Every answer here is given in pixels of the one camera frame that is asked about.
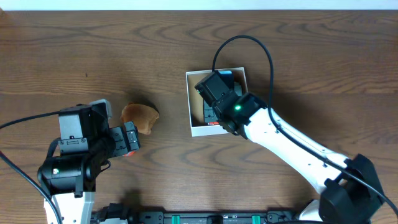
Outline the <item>red toy fire truck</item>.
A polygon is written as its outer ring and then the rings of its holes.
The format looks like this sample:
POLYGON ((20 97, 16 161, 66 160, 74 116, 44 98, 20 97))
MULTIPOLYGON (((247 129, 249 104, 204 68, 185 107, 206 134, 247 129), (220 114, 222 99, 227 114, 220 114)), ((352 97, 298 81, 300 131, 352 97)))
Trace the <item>red toy fire truck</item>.
POLYGON ((215 126, 215 125, 219 125, 219 122, 213 121, 213 122, 207 123, 207 125, 209 125, 209 126, 215 126))

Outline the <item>yellow grey toy truck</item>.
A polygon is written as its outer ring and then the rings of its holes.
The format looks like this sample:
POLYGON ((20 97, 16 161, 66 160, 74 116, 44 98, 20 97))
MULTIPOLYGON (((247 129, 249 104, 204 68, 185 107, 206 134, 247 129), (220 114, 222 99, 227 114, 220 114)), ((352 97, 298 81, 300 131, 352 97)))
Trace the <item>yellow grey toy truck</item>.
POLYGON ((238 96, 243 95, 243 89, 240 83, 234 82, 234 91, 238 96))

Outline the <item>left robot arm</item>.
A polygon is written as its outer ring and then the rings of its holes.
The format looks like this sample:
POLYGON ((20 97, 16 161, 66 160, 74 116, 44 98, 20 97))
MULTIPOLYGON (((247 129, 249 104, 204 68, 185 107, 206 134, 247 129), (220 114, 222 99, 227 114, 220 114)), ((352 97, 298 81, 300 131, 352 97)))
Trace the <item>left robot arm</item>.
POLYGON ((112 158, 130 156, 141 146, 132 121, 110 128, 111 117, 105 99, 60 110, 60 137, 38 170, 40 185, 57 209, 53 215, 45 203, 48 223, 138 222, 137 214, 120 203, 93 211, 97 176, 110 167, 112 158))

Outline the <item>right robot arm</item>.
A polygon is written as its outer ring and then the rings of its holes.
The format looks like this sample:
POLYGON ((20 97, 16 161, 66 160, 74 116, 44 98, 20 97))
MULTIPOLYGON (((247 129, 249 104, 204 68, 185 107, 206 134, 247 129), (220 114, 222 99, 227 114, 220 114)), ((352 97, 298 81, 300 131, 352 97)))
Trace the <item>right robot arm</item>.
POLYGON ((382 187, 372 162, 327 149, 281 119, 251 93, 239 96, 218 71, 195 85, 219 124, 234 135, 273 152, 301 174, 319 194, 300 212, 300 221, 369 223, 381 208, 382 187))

